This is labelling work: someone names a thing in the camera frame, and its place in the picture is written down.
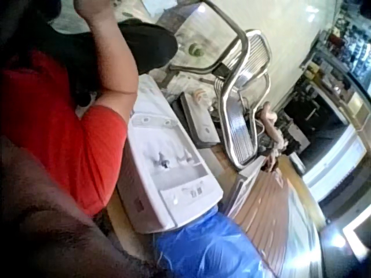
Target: wooden surface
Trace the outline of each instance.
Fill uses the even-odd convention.
[[[287,182],[275,173],[261,171],[234,219],[276,275],[283,267],[286,251],[288,196]]]
[[[296,173],[290,159],[285,155],[280,156],[278,159],[278,168],[282,172],[282,175],[286,177],[294,187],[302,205],[309,214],[317,230],[322,230],[326,226],[326,218],[308,187]]]
[[[152,236],[141,235],[134,231],[117,190],[114,191],[107,205],[107,212],[122,248],[134,257],[153,261]]]

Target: white appliance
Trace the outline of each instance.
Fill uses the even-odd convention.
[[[220,143],[219,135],[208,111],[208,106],[196,101],[195,97],[183,93],[180,101],[187,120],[190,136],[197,148],[211,148]]]
[[[223,191],[154,80],[139,80],[117,188],[135,230],[154,233],[200,217]]]

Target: wooden slats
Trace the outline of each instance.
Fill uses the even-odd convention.
[[[286,181],[282,184],[275,174],[260,172],[245,204],[234,218],[276,276],[286,254],[288,196]]]

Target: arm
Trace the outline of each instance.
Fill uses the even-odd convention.
[[[103,95],[95,104],[111,108],[128,122],[137,97],[138,70],[110,0],[75,0],[75,9],[86,20],[96,44]]]

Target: dark sleeve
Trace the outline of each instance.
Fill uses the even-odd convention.
[[[152,277],[117,251],[41,164],[1,137],[2,271],[37,277]]]

